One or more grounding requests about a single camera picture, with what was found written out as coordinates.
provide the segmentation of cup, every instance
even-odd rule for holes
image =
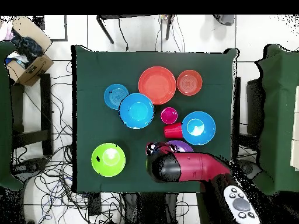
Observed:
[[[183,138],[182,123],[174,123],[164,126],[165,138]]]

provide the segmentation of green table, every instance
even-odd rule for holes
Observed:
[[[92,52],[76,45],[77,58],[77,191],[78,192],[195,192],[197,181],[156,183],[145,169],[145,146],[148,142],[167,141],[160,113],[174,107],[178,121],[192,111],[205,111],[215,120],[215,137],[206,145],[194,146],[196,152],[208,152],[230,159],[233,59],[235,49],[226,54],[162,52]],[[175,78],[186,69],[198,71],[203,78],[201,91],[174,97],[155,106],[152,123],[143,129],[129,129],[119,119],[117,110],[104,103],[105,89],[114,83],[130,93],[138,92],[138,80],[149,67],[168,68]],[[102,177],[92,168],[91,155],[100,144],[112,142],[126,154],[126,166],[115,177]]]

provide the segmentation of blue bowl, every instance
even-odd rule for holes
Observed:
[[[144,94],[132,93],[121,102],[119,116],[129,128],[141,129],[152,121],[154,105]]]
[[[112,84],[104,92],[104,101],[111,109],[117,110],[121,101],[128,96],[128,90],[121,84]]]
[[[188,114],[182,122],[184,139],[193,145],[204,145],[212,140],[216,132],[215,121],[203,111]]]

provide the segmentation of lime green bowl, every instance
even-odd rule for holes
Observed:
[[[124,169],[126,156],[118,145],[103,143],[92,152],[91,164],[98,174],[113,177]]]

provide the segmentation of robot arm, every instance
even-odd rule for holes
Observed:
[[[147,146],[147,171],[157,182],[197,180],[205,184],[211,224],[260,224],[257,213],[220,159],[206,153],[176,152],[173,145]]]
[[[150,143],[147,152],[147,170],[155,181],[181,182],[212,180],[230,170],[216,157],[205,153],[175,152],[164,143]]]

